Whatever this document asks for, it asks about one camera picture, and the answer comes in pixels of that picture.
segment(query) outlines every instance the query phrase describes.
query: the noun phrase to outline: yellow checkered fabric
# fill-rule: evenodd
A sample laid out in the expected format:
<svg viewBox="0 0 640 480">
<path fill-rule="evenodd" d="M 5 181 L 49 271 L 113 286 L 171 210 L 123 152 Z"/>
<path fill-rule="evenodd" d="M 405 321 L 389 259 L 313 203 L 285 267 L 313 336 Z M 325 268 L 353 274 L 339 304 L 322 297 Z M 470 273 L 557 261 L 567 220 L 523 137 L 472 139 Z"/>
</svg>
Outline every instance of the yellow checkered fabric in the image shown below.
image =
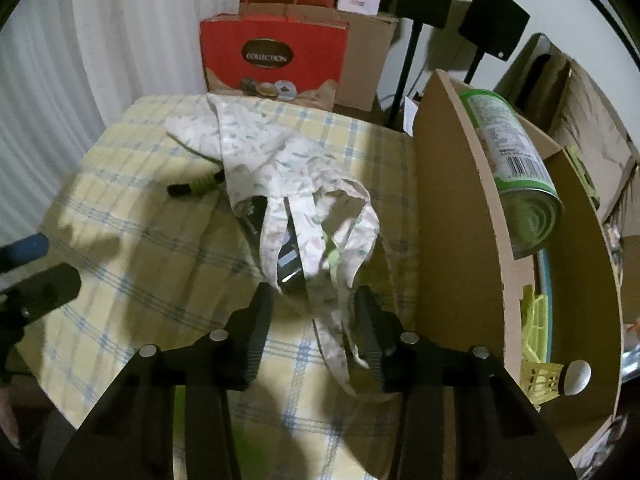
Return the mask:
<svg viewBox="0 0 640 480">
<path fill-rule="evenodd" d="M 149 96 L 110 126 L 51 205 L 41 231 L 66 261 L 79 297 L 28 327 L 18 350 L 53 403 L 78 427 L 137 348 L 192 344 L 247 306 L 262 280 L 225 195 L 172 199 L 168 184 L 215 169 L 162 127 L 204 96 Z M 279 102 L 246 106 L 317 140 L 369 189 L 390 247 L 403 319 L 415 306 L 417 212 L 411 139 L 362 121 Z M 381 478 L 389 466 L 398 399 L 365 404 L 328 373 L 312 323 L 277 300 L 258 378 L 229 392 L 245 480 Z M 184 449 L 174 446 L 176 478 Z"/>
</svg>

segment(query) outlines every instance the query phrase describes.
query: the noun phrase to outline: speaker stand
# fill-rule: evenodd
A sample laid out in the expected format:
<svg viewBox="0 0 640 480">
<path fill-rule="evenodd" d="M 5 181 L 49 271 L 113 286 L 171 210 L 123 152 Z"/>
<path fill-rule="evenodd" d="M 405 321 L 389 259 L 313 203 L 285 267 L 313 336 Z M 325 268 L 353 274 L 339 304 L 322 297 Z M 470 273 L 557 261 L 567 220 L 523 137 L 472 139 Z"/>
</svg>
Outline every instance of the speaker stand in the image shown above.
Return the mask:
<svg viewBox="0 0 640 480">
<path fill-rule="evenodd" d="M 422 22 L 414 20 L 414 24 L 411 27 L 409 46 L 407 47 L 406 55 L 404 56 L 404 65 L 402 65 L 402 72 L 400 73 L 400 80 L 398 81 L 398 88 L 396 89 L 394 102 L 391 105 L 389 118 L 386 122 L 386 126 L 389 128 L 396 120 L 398 112 L 400 111 L 400 102 L 402 101 L 402 96 L 404 95 L 404 87 L 406 86 L 406 80 L 409 77 L 409 70 L 411 70 L 411 65 L 414 62 L 415 48 L 418 46 L 418 38 L 420 38 L 421 31 Z"/>
<path fill-rule="evenodd" d="M 480 47 L 478 47 L 476 49 L 476 55 L 474 56 L 474 60 L 471 62 L 471 66 L 469 67 L 469 70 L 466 72 L 465 84 L 471 83 L 471 80 L 474 78 L 474 74 L 476 73 L 476 70 L 478 69 L 478 65 L 480 64 L 480 61 L 482 60 L 482 56 L 484 56 L 484 50 L 482 50 Z"/>
</svg>

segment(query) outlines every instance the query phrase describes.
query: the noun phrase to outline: curved cardboard divider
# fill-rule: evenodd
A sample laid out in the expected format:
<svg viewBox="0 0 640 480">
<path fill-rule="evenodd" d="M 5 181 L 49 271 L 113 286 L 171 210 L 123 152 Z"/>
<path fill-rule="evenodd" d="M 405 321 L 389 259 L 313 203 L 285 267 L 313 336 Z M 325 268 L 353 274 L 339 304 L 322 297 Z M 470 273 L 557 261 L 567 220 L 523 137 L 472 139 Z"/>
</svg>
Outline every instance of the curved cardboard divider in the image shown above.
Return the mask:
<svg viewBox="0 0 640 480">
<path fill-rule="evenodd" d="M 500 197 L 449 76 L 433 74 L 414 122 L 420 217 L 416 330 L 467 350 L 484 344 L 520 379 L 520 292 Z"/>
<path fill-rule="evenodd" d="M 584 359 L 591 381 L 575 397 L 559 397 L 543 415 L 569 456 L 592 434 L 576 427 L 601 428 L 615 414 L 620 393 L 622 310 L 620 290 L 602 226 L 569 158 L 564 152 L 545 161 L 564 203 L 564 214 L 548 246 L 554 291 L 551 359 L 569 364 Z"/>
<path fill-rule="evenodd" d="M 436 71 L 414 122 L 420 217 L 416 329 L 447 348 L 487 345 L 519 381 L 519 299 L 530 269 L 522 260 L 514 262 L 491 170 L 458 98 L 466 88 Z M 620 293 L 604 232 L 571 161 L 533 124 L 521 117 L 520 122 L 564 203 L 548 246 L 554 291 L 552 361 L 584 359 L 593 369 L 581 394 L 552 400 L 542 411 L 575 463 L 616 412 Z"/>
</svg>

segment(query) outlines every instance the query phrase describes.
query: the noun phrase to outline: floral cloth bag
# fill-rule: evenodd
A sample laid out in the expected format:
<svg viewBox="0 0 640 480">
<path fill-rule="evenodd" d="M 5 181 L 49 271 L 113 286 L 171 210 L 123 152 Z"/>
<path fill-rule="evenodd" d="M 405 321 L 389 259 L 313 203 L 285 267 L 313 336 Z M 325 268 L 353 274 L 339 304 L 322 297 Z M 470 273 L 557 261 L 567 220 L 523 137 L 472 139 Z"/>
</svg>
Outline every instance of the floral cloth bag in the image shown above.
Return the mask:
<svg viewBox="0 0 640 480">
<path fill-rule="evenodd" d="M 308 294 L 303 314 L 316 325 L 331 373 L 355 395 L 343 342 L 345 335 L 364 364 L 351 335 L 349 304 L 354 277 L 372 255 L 380 231 L 369 193 L 318 143 L 233 98 L 208 94 L 207 99 L 210 112 L 168 117 L 164 126 L 183 145 L 222 161 L 236 214 L 252 196 L 267 197 L 260 265 L 277 290 L 276 265 L 291 216 Z M 338 258 L 328 256 L 336 251 Z"/>
</svg>

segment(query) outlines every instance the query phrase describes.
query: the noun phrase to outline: can label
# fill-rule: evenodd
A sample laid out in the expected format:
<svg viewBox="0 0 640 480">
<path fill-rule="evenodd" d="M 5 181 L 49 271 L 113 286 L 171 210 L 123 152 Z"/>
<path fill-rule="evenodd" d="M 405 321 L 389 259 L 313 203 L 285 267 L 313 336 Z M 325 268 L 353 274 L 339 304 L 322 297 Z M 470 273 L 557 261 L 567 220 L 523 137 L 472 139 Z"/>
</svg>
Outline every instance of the can label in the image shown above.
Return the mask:
<svg viewBox="0 0 640 480">
<path fill-rule="evenodd" d="M 540 155 L 506 101 L 485 90 L 465 92 L 460 99 L 476 129 L 498 191 L 533 187 L 558 196 Z"/>
</svg>

